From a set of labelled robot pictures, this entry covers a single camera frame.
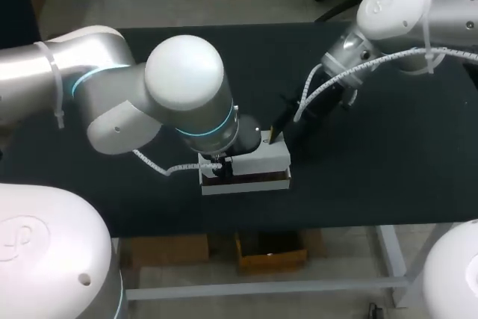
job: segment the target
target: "silver robot arm segment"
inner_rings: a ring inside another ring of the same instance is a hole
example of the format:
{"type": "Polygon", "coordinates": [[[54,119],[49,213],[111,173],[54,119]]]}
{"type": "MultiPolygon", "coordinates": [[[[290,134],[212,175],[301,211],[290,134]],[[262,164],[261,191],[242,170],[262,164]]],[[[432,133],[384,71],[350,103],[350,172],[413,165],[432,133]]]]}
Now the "silver robot arm segment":
{"type": "Polygon", "coordinates": [[[0,51],[2,123],[47,108],[61,116],[71,100],[93,148],[108,155],[145,145],[162,123],[212,158],[251,152],[261,140],[258,124],[238,116],[217,50],[198,37],[165,40],[138,65],[122,35],[103,26],[0,51]]]}
{"type": "MultiPolygon", "coordinates": [[[[431,46],[467,47],[478,43],[478,0],[363,0],[356,24],[351,26],[324,55],[322,65],[330,77],[365,61],[424,47],[428,29],[431,46]]],[[[435,55],[437,67],[443,55],[435,55]]],[[[423,55],[396,60],[409,75],[427,72],[423,55]]],[[[358,88],[372,69],[362,70],[340,81],[358,88]]]]}
{"type": "MultiPolygon", "coordinates": [[[[469,47],[478,42],[475,29],[478,0],[363,0],[357,24],[364,36],[384,54],[412,47],[469,47]]],[[[437,67],[444,56],[436,55],[437,67]]],[[[398,67],[410,75],[427,71],[424,56],[400,59],[398,67]]]]}

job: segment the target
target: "black tabletop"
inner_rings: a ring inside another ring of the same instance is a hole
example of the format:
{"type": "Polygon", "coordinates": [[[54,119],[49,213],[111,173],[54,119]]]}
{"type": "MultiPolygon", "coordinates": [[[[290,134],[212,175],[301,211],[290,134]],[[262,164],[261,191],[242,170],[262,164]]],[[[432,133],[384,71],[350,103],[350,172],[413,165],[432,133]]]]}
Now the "black tabletop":
{"type": "MultiPolygon", "coordinates": [[[[279,93],[304,82],[345,24],[129,29],[137,61],[162,40],[194,34],[223,57],[240,111],[267,129],[279,93]]],[[[478,217],[478,92],[453,59],[411,77],[381,66],[351,111],[340,108],[292,159],[288,191],[201,196],[196,171],[165,178],[132,154],[107,156],[87,142],[77,110],[27,119],[0,162],[2,182],[48,185],[90,202],[113,236],[433,223],[478,217]]],[[[142,148],[165,167],[190,163],[170,128],[142,148]]]]}

